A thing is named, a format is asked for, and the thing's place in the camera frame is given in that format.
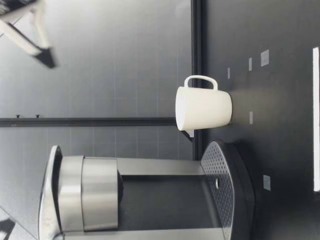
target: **small white square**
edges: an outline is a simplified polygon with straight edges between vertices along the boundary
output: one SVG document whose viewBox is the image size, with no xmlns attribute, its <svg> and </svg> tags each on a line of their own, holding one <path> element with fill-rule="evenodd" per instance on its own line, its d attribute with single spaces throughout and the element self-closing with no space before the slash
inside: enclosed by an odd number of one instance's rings
<svg viewBox="0 0 320 240">
<path fill-rule="evenodd" d="M 249 112 L 249 124 L 254 124 L 254 112 Z"/>
<path fill-rule="evenodd" d="M 263 188 L 271 191 L 271 178 L 270 176 L 263 175 Z"/>
<path fill-rule="evenodd" d="M 261 53 L 261 67 L 269 64 L 269 49 Z"/>
<path fill-rule="evenodd" d="M 249 72 L 252 71 L 252 57 L 249 58 Z"/>
</svg>

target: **gray tiled wall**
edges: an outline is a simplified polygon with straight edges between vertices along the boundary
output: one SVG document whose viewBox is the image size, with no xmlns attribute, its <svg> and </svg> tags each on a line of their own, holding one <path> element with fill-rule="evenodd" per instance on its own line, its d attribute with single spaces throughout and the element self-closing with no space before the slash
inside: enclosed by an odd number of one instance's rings
<svg viewBox="0 0 320 240">
<path fill-rule="evenodd" d="M 0 38 L 0 117 L 170 117 L 191 73 L 190 0 L 47 1 L 59 67 Z M 30 16 L 17 24 L 33 38 Z"/>
</svg>

